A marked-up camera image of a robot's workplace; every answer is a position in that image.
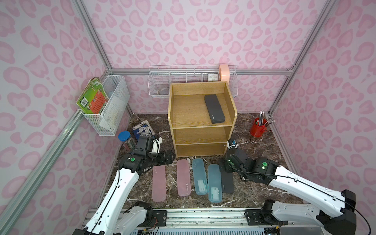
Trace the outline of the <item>black pencil case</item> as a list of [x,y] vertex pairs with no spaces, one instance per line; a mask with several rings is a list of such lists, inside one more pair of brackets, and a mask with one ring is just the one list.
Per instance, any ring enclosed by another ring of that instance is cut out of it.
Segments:
[[234,186],[234,178],[233,173],[228,173],[226,171],[222,171],[221,173],[221,188],[223,193],[234,193],[235,186]]
[[225,115],[216,94],[204,96],[207,111],[212,124],[225,122]]

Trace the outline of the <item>pink pencil case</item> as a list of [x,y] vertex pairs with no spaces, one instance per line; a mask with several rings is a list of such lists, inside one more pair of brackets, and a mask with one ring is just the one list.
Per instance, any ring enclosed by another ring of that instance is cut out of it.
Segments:
[[152,200],[154,202],[163,202],[166,200],[165,165],[153,167]]
[[190,164],[188,160],[177,162],[177,191],[181,197],[189,196],[191,193]]

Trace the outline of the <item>teal pencil case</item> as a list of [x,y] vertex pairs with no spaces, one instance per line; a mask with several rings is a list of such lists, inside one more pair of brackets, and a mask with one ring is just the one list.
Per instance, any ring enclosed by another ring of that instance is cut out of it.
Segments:
[[222,184],[219,165],[211,164],[208,167],[209,200],[212,203],[222,201]]
[[206,195],[209,191],[209,187],[203,159],[194,159],[192,161],[192,169],[196,194]]

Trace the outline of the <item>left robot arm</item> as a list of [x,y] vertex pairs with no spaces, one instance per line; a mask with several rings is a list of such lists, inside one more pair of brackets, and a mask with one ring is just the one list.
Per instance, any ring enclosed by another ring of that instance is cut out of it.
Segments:
[[151,204],[137,201],[121,220],[121,210],[140,175],[154,166],[169,165],[175,160],[170,151],[151,153],[134,149],[121,156],[119,170],[101,205],[83,229],[75,229],[74,235],[128,235],[139,225],[159,225],[153,216]]

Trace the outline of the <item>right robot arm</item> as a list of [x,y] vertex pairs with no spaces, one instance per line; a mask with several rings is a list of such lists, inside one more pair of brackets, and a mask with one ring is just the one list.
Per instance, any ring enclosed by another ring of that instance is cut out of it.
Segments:
[[248,156],[237,146],[230,146],[220,168],[237,173],[243,182],[254,182],[284,190],[305,204],[287,204],[268,199],[255,212],[246,211],[248,221],[256,225],[281,226],[293,222],[319,226],[331,235],[353,235],[356,232],[356,195],[315,184],[265,157]]

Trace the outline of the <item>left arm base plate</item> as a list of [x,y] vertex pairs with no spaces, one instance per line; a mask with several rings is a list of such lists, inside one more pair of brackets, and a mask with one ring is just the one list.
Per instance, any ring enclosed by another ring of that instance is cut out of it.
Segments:
[[148,211],[146,219],[140,223],[138,227],[153,227],[156,223],[157,227],[165,227],[167,219],[167,210]]

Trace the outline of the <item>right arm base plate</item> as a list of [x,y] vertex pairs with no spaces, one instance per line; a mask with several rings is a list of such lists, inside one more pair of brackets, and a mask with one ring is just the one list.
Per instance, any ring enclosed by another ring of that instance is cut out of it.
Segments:
[[278,220],[272,215],[271,210],[266,209],[249,209],[244,212],[249,226],[253,225],[271,225],[271,226],[285,226],[288,221]]

